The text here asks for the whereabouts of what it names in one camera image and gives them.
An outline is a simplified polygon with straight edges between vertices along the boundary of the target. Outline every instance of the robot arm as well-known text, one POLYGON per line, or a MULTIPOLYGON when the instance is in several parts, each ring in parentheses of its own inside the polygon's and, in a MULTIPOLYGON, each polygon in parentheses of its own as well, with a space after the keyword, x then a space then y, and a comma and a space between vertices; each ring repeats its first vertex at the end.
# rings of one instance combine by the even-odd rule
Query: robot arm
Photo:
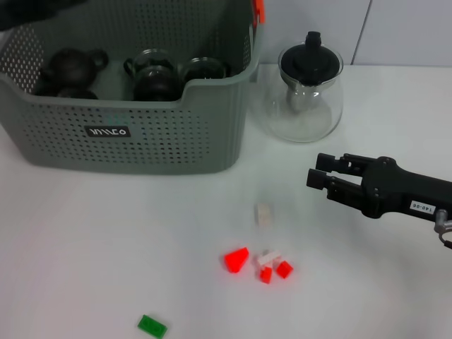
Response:
POLYGON ((0 32, 54 17, 58 11, 87 0, 0 0, 0 32))
POLYGON ((444 246, 452 242, 443 235, 452 232, 452 182, 407 172, 389 157, 360 157, 345 154, 339 160, 319 154, 316 169, 309 170, 307 186, 327 189, 327 198, 362 211, 369 218, 399 212, 435 222, 434 230, 444 246), (361 185, 330 177, 338 172, 362 177, 361 185))

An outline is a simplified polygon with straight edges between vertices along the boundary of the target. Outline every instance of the glass teapot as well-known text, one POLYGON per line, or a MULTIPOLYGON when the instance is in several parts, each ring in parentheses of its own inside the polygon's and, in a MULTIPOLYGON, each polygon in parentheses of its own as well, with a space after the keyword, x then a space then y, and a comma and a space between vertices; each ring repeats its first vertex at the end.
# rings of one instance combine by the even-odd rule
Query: glass teapot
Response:
POLYGON ((319 32, 281 52, 279 74, 266 97, 268 127, 289 141, 308 143, 331 133, 343 112, 339 53, 321 44, 319 32))

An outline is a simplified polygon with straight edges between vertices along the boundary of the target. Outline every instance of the green block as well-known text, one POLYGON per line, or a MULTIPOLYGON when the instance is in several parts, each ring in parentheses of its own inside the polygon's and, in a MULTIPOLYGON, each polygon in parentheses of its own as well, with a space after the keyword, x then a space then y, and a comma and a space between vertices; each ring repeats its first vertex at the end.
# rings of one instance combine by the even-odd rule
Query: green block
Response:
POLYGON ((167 327, 158 321, 155 321, 148 316, 143 316, 140 323, 138 324, 138 328, 153 335, 158 339, 162 339, 165 333, 167 332, 167 327))

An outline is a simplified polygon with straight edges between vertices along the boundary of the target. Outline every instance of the basket logo text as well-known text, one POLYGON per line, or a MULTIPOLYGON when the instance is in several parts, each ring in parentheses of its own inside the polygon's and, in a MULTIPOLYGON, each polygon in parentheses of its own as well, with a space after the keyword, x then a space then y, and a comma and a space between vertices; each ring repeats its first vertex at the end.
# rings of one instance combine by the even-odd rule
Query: basket logo text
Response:
POLYGON ((87 135, 91 138, 130 138, 127 126, 85 126, 87 135))

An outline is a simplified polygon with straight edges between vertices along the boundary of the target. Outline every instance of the glass teapot lid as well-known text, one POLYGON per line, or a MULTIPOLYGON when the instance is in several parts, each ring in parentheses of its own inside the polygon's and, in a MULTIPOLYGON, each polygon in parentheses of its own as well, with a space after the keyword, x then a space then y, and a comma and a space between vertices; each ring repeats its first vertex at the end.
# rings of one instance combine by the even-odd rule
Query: glass teapot lid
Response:
POLYGON ((338 55, 322 45, 319 32, 308 32, 304 44, 282 53, 280 69, 292 81, 318 86, 340 74, 343 63, 338 55))

